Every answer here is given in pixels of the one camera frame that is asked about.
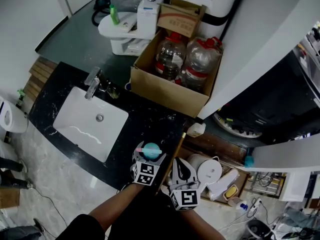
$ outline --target power strip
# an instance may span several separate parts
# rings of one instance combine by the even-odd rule
[[[258,198],[255,203],[252,205],[252,207],[250,208],[249,212],[253,213],[255,211],[255,209],[258,211],[258,207],[260,205],[261,199]]]

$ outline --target sink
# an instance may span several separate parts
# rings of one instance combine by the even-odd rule
[[[73,87],[53,127],[89,155],[105,162],[129,114],[102,99],[85,99],[86,92]]]

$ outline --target sink drain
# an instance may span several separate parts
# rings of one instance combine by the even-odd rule
[[[102,122],[104,119],[105,119],[105,116],[103,114],[97,114],[95,117],[95,120],[99,123]]]

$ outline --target green bottle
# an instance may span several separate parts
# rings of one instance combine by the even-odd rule
[[[114,25],[118,25],[120,23],[117,9],[113,4],[110,4],[110,16]]]

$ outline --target forearm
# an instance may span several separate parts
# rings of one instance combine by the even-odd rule
[[[202,219],[194,210],[180,212],[182,218],[202,240],[226,240],[222,234]]]
[[[120,193],[100,204],[97,208],[90,212],[89,215],[94,217],[100,223],[104,231],[107,231],[107,229],[128,207],[128,205],[143,189],[143,187],[144,185],[135,183],[129,185]]]

